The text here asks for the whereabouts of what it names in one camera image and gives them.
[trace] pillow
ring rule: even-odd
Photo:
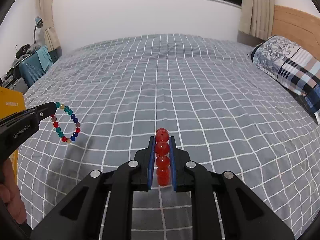
[[[251,53],[257,67],[294,92],[320,124],[320,62],[297,43],[272,36]]]

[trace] headboard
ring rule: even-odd
[[[276,5],[272,35],[281,35],[298,43],[320,61],[320,18]]]

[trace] bed sheet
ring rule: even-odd
[[[34,228],[90,171],[116,169],[164,127],[209,171],[233,171],[298,238],[319,211],[319,127],[250,61],[251,47],[182,34],[92,44],[61,57],[26,107],[69,106],[81,133],[48,118],[20,148],[18,184]],[[62,131],[74,123],[57,110]],[[132,239],[191,239],[189,193],[135,192]]]

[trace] multicolored bead bracelet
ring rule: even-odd
[[[53,127],[56,129],[56,132],[58,133],[59,137],[63,142],[67,142],[67,143],[71,143],[71,141],[74,142],[76,140],[76,137],[78,136],[78,133],[80,133],[80,128],[79,128],[80,123],[78,118],[76,118],[76,115],[73,113],[71,109],[69,109],[68,106],[61,104],[60,102],[56,102],[56,107],[63,109],[66,113],[68,113],[68,115],[70,115],[70,118],[76,124],[76,130],[70,138],[65,137],[63,132],[61,131],[61,128],[59,127],[59,123],[57,122],[57,117],[54,114],[51,115],[51,121],[53,122]]]

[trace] beige curtain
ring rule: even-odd
[[[242,0],[239,30],[266,40],[271,36],[273,14],[274,0]]]
[[[43,20],[45,44],[49,51],[60,47],[60,42],[53,24],[52,0],[36,0],[40,16]]]

